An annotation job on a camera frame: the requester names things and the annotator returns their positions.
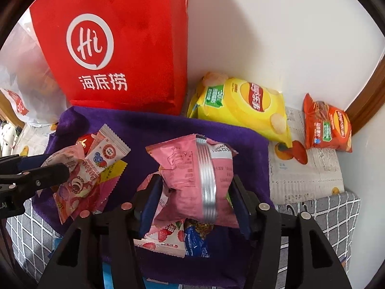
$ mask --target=yellow chip bag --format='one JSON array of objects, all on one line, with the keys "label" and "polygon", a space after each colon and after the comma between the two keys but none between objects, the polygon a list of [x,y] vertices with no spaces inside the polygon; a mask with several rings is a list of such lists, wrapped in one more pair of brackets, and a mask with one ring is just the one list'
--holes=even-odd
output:
[{"label": "yellow chip bag", "polygon": [[[237,78],[218,84],[218,75],[207,73],[198,84],[188,117],[250,128],[269,140],[292,146],[281,93]],[[216,81],[212,86],[207,76]]]}]

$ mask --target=white plastic bag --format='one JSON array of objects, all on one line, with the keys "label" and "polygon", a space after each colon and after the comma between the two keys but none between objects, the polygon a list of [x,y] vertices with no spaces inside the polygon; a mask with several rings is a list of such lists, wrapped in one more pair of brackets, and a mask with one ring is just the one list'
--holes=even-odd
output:
[{"label": "white plastic bag", "polygon": [[23,122],[55,124],[70,104],[53,78],[37,39],[30,36],[33,30],[28,33],[23,28],[29,26],[25,19],[19,21],[0,50],[0,89]]}]

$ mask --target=pink snack bag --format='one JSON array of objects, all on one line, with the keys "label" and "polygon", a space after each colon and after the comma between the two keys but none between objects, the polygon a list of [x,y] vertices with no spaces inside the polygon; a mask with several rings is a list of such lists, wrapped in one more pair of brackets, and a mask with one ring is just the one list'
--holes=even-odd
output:
[{"label": "pink snack bag", "polygon": [[68,182],[61,184],[53,194],[62,224],[91,192],[100,173],[130,152],[130,148],[107,125],[103,125],[98,135],[95,139],[98,144],[75,166]]},{"label": "pink snack bag", "polygon": [[[236,151],[224,143],[196,134],[150,145],[146,150],[160,164],[159,172],[167,187],[174,189],[165,207],[154,218],[157,227],[186,218],[238,227],[234,211],[226,200],[234,175],[232,157]],[[207,174],[212,175],[214,186],[208,185]],[[214,206],[207,201],[210,194]]]}]

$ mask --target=candy wrapper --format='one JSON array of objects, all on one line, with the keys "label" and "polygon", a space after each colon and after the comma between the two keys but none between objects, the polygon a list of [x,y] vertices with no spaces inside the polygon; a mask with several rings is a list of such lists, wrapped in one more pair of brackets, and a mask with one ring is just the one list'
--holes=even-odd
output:
[{"label": "candy wrapper", "polygon": [[142,240],[134,239],[134,244],[154,252],[184,257],[186,246],[183,223],[171,223],[156,233],[147,233]]},{"label": "candy wrapper", "polygon": [[238,227],[226,200],[233,177],[232,156],[236,151],[195,134],[146,149],[160,164],[159,173],[172,189],[165,207],[154,218],[157,227],[185,218]]},{"label": "candy wrapper", "polygon": [[[76,168],[79,162],[83,162],[85,160],[84,151],[81,144],[70,145],[69,147],[65,147],[60,151],[57,151],[53,155],[51,155],[48,159],[44,161],[41,167],[54,165],[58,163],[65,164],[70,173]],[[43,190],[39,190],[37,195],[40,196]]]},{"label": "candy wrapper", "polygon": [[100,137],[95,139],[97,145],[93,148],[91,146],[85,159],[70,173],[68,182],[61,184],[53,194],[61,223],[68,219],[95,184],[100,182],[101,172],[130,152],[130,148],[107,125],[98,134]]},{"label": "candy wrapper", "polygon": [[207,234],[213,229],[213,225],[201,224],[196,221],[186,219],[184,222],[186,255],[196,257],[210,257],[207,242]]},{"label": "candy wrapper", "polygon": [[96,181],[88,196],[79,202],[78,207],[71,214],[71,217],[75,219],[80,214],[80,212],[84,210],[89,210],[92,213],[96,212],[97,210],[103,211],[104,208],[101,210],[100,206],[104,202],[106,203],[108,196],[111,194],[112,190],[114,190],[126,166],[126,162],[119,160],[104,170],[100,174],[100,180],[98,179]]},{"label": "candy wrapper", "polygon": [[96,136],[94,134],[87,134],[78,138],[76,144],[81,143],[84,153],[88,154],[88,151],[90,150],[95,138]]}]

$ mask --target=lay's potato chip bag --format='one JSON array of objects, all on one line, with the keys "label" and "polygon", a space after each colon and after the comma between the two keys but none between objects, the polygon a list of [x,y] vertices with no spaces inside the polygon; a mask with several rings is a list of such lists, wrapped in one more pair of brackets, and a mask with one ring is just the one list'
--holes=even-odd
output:
[{"label": "lay's potato chip bag", "polygon": [[292,146],[282,94],[245,80],[207,73],[191,99],[187,116],[250,128],[269,140]]},{"label": "lay's potato chip bag", "polygon": [[331,148],[352,152],[352,125],[347,114],[322,101],[314,101],[307,93],[303,99],[305,112],[305,148]]}]

